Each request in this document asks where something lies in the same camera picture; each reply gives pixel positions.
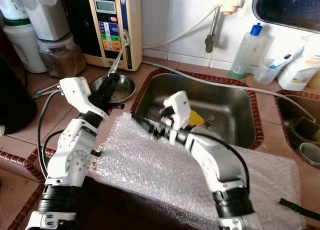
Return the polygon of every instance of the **white tile wall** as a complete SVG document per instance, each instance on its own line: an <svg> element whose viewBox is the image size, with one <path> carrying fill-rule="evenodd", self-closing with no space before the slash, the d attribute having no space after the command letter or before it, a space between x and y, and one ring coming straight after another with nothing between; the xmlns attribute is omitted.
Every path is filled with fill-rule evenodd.
<svg viewBox="0 0 320 230"><path fill-rule="evenodd" d="M161 43L174 38L208 13L217 0L141 0L143 45ZM188 35L177 41L153 49L144 49L150 57L182 63L229 70L242 38L259 20L252 11L252 0L236 14L225 16L216 47L205 51L205 39L210 32L213 14ZM267 40L264 47L253 56L251 64L259 65L261 59L278 58L290 48L301 34L300 30L262 22L261 36Z"/></svg>

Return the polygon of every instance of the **black cable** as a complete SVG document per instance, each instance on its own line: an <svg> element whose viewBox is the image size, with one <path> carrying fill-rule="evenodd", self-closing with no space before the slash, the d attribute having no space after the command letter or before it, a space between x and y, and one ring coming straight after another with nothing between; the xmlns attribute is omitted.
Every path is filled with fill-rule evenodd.
<svg viewBox="0 0 320 230"><path fill-rule="evenodd" d="M59 90L56 90L56 91L52 92L48 96L48 98L46 99L46 101L44 103L44 106L43 106L43 108L41 110L41 113L40 113L40 116L39 116L39 120L38 120L38 125L37 125L37 153L38 153L38 159L39 159L39 163L40 163L40 168L41 168L41 171L42 171L43 176L45 178L47 178L48 172L47 172L47 168L46 168L46 165L45 165L45 160L43 159L42 148L41 148L41 138L40 138L41 124L42 124L42 120L44 118L47 106L48 106L51 98L55 94L57 94L59 92L60 92Z"/></svg>
<svg viewBox="0 0 320 230"><path fill-rule="evenodd" d="M288 201L288 200L281 198L279 204L286 206L287 208L292 209L293 211L295 211L303 216L320 221L320 214L319 213L316 213L314 211L310 211L310 210L303 208L302 206L299 206L291 201Z"/></svg>
<svg viewBox="0 0 320 230"><path fill-rule="evenodd" d="M242 164L243 169L244 169L246 191L249 194L250 193L250 176L249 176L248 166L247 166L245 160L243 159L243 157L237 152L237 150L235 150L228 143L226 143L226 142L222 141L221 139L216 138L216 137L214 137L212 135L208 135L208 134L200 133L200 132L190 132L190 134L194 134L194 135L199 135L199 136L202 136L202 137L210 138L210 139L220 143L221 145L225 146L228 150L230 150L239 159L239 161Z"/></svg>
<svg viewBox="0 0 320 230"><path fill-rule="evenodd" d="M55 131L54 133L50 134L44 141L41 153L42 153L42 158L43 158L44 165L45 165L46 169L48 169L48 162L47 162L47 158L46 158L47 144L51 138L53 138L55 135L61 134L63 131L64 130Z"/></svg>

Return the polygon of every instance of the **yellow object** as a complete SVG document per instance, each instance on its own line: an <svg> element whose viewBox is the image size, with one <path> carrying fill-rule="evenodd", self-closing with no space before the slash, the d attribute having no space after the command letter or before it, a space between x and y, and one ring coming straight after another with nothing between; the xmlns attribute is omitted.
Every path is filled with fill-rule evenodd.
<svg viewBox="0 0 320 230"><path fill-rule="evenodd" d="M204 119L196 112L191 110L190 117L189 117L189 124L191 126L201 126L205 123Z"/></svg>

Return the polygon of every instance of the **sink basin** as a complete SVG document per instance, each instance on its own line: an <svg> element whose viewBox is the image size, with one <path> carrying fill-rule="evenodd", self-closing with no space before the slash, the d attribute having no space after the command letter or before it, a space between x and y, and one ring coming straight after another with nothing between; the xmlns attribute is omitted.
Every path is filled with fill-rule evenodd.
<svg viewBox="0 0 320 230"><path fill-rule="evenodd" d="M204 121L210 116L214 119L208 130L236 146L248 148L255 142L251 100L242 89L214 86L176 74L161 73L150 80L135 114L160 121L159 110L163 108L164 100L182 90L187 93L191 109Z"/></svg>
<svg viewBox="0 0 320 230"><path fill-rule="evenodd" d="M296 149L301 143L308 142L319 145L315 140L317 134L320 134L320 100L314 94L295 93L285 91L285 95L302 106L309 114L300 110L293 103L283 98L278 98L278 106L284 123L284 130L287 140L292 148Z"/></svg>

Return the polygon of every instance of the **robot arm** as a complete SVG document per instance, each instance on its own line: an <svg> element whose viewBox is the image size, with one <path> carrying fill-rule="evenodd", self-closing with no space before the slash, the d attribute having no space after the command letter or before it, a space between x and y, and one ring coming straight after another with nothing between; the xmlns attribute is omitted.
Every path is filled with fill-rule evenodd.
<svg viewBox="0 0 320 230"><path fill-rule="evenodd" d="M185 91L177 92L164 102L164 115L158 126L152 125L147 119L133 117L149 133L166 137L171 144L183 144L185 150L199 163L215 201L219 229L262 230L242 180L241 165L237 157L214 140L220 138L216 133L198 126L187 126L191 108Z"/></svg>
<svg viewBox="0 0 320 230"><path fill-rule="evenodd" d="M118 79L116 74L111 76L102 83L104 89L92 93L84 77L60 80L61 94L80 114L71 120L59 137L57 150L47 166L48 176L42 197L26 230L73 229L77 199L89 169L97 128L108 119L112 108L124 107L123 104L109 103Z"/></svg>

